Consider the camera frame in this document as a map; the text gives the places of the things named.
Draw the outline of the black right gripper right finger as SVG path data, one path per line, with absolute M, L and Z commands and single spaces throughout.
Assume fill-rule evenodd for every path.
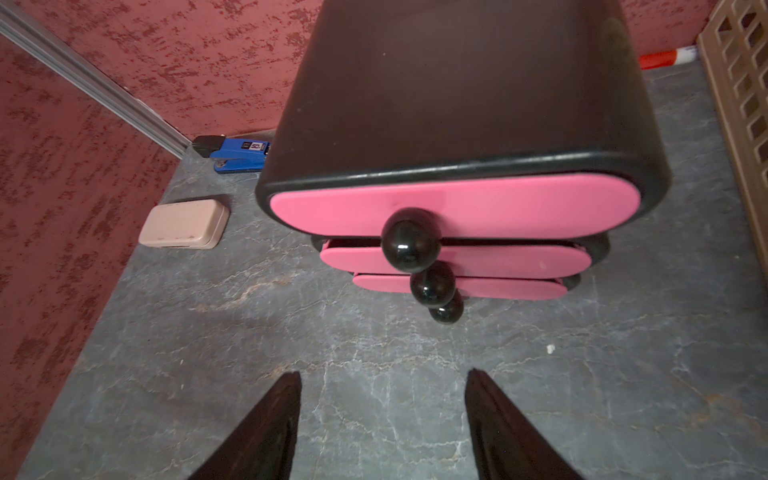
M 465 404 L 481 479 L 579 479 L 484 371 L 468 373 Z

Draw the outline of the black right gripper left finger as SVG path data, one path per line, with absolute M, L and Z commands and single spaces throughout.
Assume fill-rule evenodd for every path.
M 300 416 L 298 372 L 283 374 L 193 479 L 288 479 Z

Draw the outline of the pink drawer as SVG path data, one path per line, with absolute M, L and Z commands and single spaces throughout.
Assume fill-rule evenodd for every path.
M 274 195 L 276 216 L 303 232 L 376 239 L 398 211 L 425 212 L 442 246 L 577 241 L 629 220 L 641 195 L 629 181 L 596 173 L 321 189 Z
M 438 259 L 458 277 L 559 279 L 581 274 L 604 257 L 599 249 L 583 242 L 459 243 L 442 247 Z M 376 239 L 328 240 L 321 260 L 354 274 L 406 275 L 385 258 Z
M 461 318 L 467 298 L 552 300 L 564 296 L 580 282 L 580 274 L 559 279 L 458 277 L 456 284 L 459 299 L 452 300 L 447 306 L 429 309 L 429 313 L 439 323 L 453 324 Z M 410 280 L 406 275 L 354 274 L 353 283 L 372 291 L 411 293 Z

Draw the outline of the black drawer cabinet shell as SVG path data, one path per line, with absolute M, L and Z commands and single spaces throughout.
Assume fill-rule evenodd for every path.
M 619 2 L 327 1 L 255 197 L 575 173 L 671 185 Z

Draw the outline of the pink pencil case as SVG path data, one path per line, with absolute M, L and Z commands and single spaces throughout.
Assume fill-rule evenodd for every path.
M 157 205 L 149 212 L 138 242 L 151 248 L 213 249 L 229 217 L 229 208 L 215 199 Z

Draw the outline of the blue stapler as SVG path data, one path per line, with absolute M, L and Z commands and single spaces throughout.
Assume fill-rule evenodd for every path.
M 213 170 L 221 175 L 261 172 L 271 144 L 263 140 L 236 139 L 220 135 L 196 137 L 192 148 L 213 161 Z

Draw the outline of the red white marker pen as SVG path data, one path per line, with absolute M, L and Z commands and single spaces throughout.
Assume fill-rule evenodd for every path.
M 643 55 L 639 58 L 639 65 L 642 70 L 652 70 L 691 63 L 697 60 L 698 56 L 698 48 L 696 46 L 687 46 L 675 50 Z

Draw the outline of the beige file organizer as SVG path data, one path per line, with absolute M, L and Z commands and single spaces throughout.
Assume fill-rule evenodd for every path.
M 767 269 L 767 2 L 720 1 L 697 47 L 755 250 Z

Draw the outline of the left corner aluminium post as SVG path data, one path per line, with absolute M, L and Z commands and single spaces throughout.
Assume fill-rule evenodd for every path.
M 11 1 L 1 3 L 1 34 L 166 151 L 184 156 L 188 138 Z

